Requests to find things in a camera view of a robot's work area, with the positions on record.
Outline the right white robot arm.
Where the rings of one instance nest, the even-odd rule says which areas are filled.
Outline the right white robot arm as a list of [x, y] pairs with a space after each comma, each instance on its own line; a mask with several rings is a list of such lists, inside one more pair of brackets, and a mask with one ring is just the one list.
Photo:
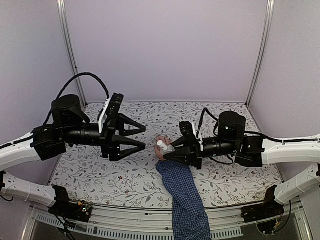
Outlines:
[[157, 141], [166, 160], [193, 166], [198, 170], [204, 158], [234, 155], [234, 163], [243, 167], [262, 167], [277, 163], [310, 163], [295, 177], [267, 189], [258, 213], [269, 218], [278, 206], [320, 185], [320, 136], [272, 138], [246, 130], [246, 118], [233, 111], [224, 111], [215, 119], [214, 137], [203, 138], [200, 129], [189, 121], [179, 124], [182, 136], [167, 144]]

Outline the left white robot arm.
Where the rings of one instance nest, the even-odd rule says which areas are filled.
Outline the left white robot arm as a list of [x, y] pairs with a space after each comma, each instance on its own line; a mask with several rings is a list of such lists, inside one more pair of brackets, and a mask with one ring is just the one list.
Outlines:
[[143, 151], [145, 143], [130, 136], [144, 133], [146, 127], [120, 113], [124, 96], [115, 93], [108, 98], [97, 123], [82, 111], [75, 94], [58, 97], [51, 103], [52, 124], [34, 128], [31, 132], [0, 147], [0, 195], [55, 208], [63, 217], [74, 213], [64, 187], [45, 186], [16, 178], [7, 169], [29, 162], [46, 161], [66, 153], [67, 146], [100, 147], [102, 157], [118, 162]]

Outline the person's bare hand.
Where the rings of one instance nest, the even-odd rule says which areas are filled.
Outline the person's bare hand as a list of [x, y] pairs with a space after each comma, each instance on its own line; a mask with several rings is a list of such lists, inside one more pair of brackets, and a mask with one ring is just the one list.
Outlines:
[[156, 140], [156, 145], [154, 147], [154, 150], [155, 150], [156, 156], [159, 158], [160, 161], [166, 161], [163, 157], [162, 148], [158, 145], [158, 142], [161, 141], [162, 144], [165, 144], [166, 146], [168, 146], [173, 141], [167, 136], [161, 136], [161, 135], [157, 135], [155, 140]]

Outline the clear nail polish bottle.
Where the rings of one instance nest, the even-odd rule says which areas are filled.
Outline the clear nail polish bottle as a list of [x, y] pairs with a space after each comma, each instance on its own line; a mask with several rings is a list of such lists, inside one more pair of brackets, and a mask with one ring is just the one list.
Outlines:
[[157, 144], [157, 147], [160, 148], [160, 152], [162, 155], [175, 151], [174, 147], [172, 147], [170, 144], [169, 145], [165, 144], [165, 142], [163, 142], [162, 140], [158, 140], [156, 144]]

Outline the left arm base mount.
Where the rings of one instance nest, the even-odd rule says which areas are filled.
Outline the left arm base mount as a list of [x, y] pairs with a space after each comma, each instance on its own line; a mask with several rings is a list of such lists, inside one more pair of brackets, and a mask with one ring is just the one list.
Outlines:
[[67, 190], [58, 185], [53, 185], [54, 204], [48, 208], [52, 215], [62, 217], [67, 220], [75, 220], [88, 223], [92, 215], [92, 206], [84, 200], [71, 202]]

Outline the blue checkered sleeve forearm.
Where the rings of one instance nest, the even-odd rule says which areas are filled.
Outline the blue checkered sleeve forearm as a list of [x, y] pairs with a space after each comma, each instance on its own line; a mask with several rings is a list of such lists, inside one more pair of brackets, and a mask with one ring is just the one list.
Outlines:
[[211, 230], [203, 201], [189, 166], [176, 161], [156, 165], [165, 189], [172, 196], [172, 228], [175, 240], [210, 240]]

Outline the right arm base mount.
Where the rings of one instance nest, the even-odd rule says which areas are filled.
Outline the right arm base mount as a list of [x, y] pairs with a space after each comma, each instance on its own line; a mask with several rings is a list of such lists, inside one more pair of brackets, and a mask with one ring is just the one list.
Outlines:
[[241, 217], [245, 223], [260, 221], [285, 213], [284, 205], [275, 201], [276, 187], [274, 185], [267, 189], [263, 203], [245, 206], [241, 209]]

